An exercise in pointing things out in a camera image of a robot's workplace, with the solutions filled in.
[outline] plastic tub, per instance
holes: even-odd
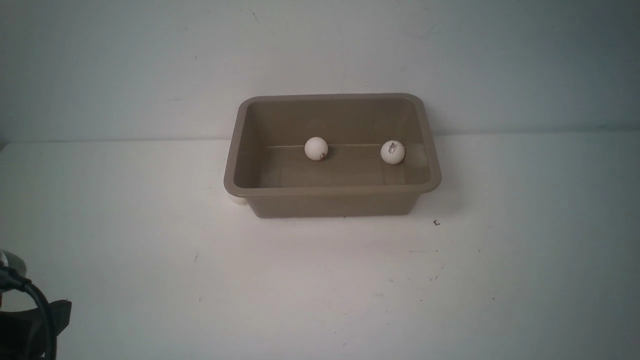
[[[321,161],[305,142],[324,138]],[[386,164],[398,140],[404,160]],[[441,180],[422,101],[410,94],[254,97],[238,110],[225,188],[261,218],[403,215]]]

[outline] white ball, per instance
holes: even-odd
[[[322,160],[329,153],[329,146],[323,138],[315,137],[307,140],[305,154],[311,160]]]
[[[395,140],[387,141],[380,149],[380,156],[385,163],[395,165],[404,158],[404,146]]]

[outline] black cable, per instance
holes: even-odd
[[[56,323],[53,320],[51,307],[44,294],[31,280],[20,276],[18,271],[7,266],[0,265],[0,290],[19,290],[29,294],[42,314],[45,329],[45,359],[56,359]]]
[[[51,313],[49,302],[42,291],[30,282],[24,285],[24,292],[29,294],[33,299],[33,302],[36,303],[36,306],[38,306],[38,309],[40,309],[40,313],[42,314],[42,319],[44,320],[45,359],[55,360],[57,351],[56,323],[53,320],[53,314]]]

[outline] white wall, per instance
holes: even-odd
[[[228,138],[255,95],[410,92],[437,133],[640,128],[634,0],[8,1],[0,140]]]

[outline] black object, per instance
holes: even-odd
[[[71,301],[58,300],[49,304],[55,336],[69,325]],[[16,313],[0,311],[0,360],[40,359],[45,352],[45,329],[40,310]]]
[[[60,300],[50,304],[31,280],[20,276],[16,269],[0,265],[0,290],[12,289],[31,296],[38,309],[0,313],[0,360],[37,359],[42,352],[45,359],[55,360],[56,337],[69,324],[71,303]],[[52,305],[56,303],[59,306],[54,317]]]

